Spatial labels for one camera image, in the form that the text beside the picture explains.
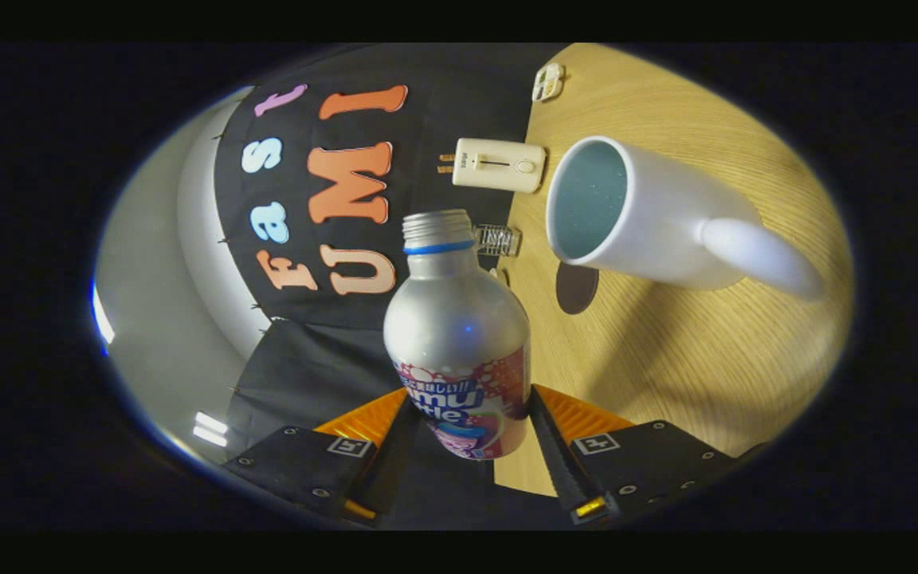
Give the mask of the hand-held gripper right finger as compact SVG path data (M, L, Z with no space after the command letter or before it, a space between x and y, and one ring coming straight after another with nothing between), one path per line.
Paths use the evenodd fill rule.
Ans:
M744 461L667 420L632 423L544 385L528 414L559 505L573 525L630 525L724 478Z

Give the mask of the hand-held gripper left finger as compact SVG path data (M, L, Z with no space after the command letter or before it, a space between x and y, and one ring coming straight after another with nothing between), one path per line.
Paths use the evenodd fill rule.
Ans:
M419 422L399 388L316 428L285 425L225 469L306 515L375 527L400 493Z

